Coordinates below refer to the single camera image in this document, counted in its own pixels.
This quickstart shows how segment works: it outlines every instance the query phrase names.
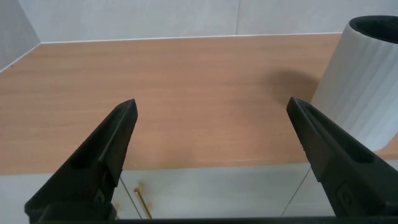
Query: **white wall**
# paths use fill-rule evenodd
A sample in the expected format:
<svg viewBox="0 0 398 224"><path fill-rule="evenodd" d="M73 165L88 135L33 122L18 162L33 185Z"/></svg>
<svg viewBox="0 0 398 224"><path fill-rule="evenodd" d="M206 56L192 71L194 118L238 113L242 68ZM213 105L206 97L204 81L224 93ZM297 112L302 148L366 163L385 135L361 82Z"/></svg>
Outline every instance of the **white wall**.
<svg viewBox="0 0 398 224"><path fill-rule="evenodd" d="M42 42L341 32L396 0L19 0Z"/></svg>
<svg viewBox="0 0 398 224"><path fill-rule="evenodd" d="M18 1L0 1L0 71L39 44Z"/></svg>

